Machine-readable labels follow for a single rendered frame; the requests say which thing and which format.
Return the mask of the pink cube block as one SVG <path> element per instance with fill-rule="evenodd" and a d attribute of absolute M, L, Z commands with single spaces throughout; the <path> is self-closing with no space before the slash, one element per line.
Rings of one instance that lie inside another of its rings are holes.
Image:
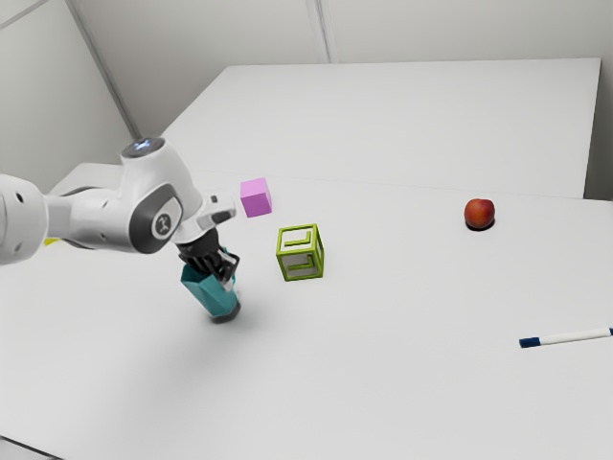
<path fill-rule="evenodd" d="M 239 191 L 240 201 L 248 218 L 272 212 L 272 198 L 264 177 L 242 181 Z"/>

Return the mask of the red apple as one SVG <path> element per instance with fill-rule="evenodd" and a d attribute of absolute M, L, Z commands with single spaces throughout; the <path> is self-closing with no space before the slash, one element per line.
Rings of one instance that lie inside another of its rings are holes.
<path fill-rule="evenodd" d="M 473 198 L 465 205 L 465 224 L 475 230 L 484 230 L 495 221 L 494 203 L 485 198 Z"/>

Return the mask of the white pen with blue cap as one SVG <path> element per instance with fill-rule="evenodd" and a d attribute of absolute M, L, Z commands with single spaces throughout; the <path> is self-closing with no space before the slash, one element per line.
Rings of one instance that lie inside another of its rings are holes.
<path fill-rule="evenodd" d="M 543 346 L 557 345 L 562 343 L 572 343 L 587 340 L 595 340 L 613 336 L 613 328 L 599 328 L 589 331 L 557 333 L 542 336 L 520 338 L 518 344 L 521 349 L 530 349 Z"/>

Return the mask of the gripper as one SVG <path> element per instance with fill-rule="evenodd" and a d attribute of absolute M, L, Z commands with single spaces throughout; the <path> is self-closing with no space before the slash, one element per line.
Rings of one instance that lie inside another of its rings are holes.
<path fill-rule="evenodd" d="M 215 228 L 195 241 L 177 245 L 179 258 L 196 273 L 214 275 L 224 290 L 232 290 L 239 256 L 223 252 Z"/>

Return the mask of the green frame letter cube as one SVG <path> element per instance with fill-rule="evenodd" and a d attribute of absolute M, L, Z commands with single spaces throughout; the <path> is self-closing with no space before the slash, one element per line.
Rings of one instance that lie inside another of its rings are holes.
<path fill-rule="evenodd" d="M 324 276 L 325 249 L 316 223 L 280 228 L 275 255 L 286 282 Z"/>

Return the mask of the teal faceted mug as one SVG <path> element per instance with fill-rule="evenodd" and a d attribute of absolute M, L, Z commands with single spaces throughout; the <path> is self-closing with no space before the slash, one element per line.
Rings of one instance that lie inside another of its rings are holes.
<path fill-rule="evenodd" d="M 223 252 L 229 252 L 221 246 Z M 240 311 L 240 302 L 234 287 L 232 290 L 224 290 L 214 275 L 205 277 L 196 273 L 184 263 L 181 274 L 181 283 L 193 295 L 193 297 L 210 314 L 212 321 L 219 324 L 233 320 Z"/>

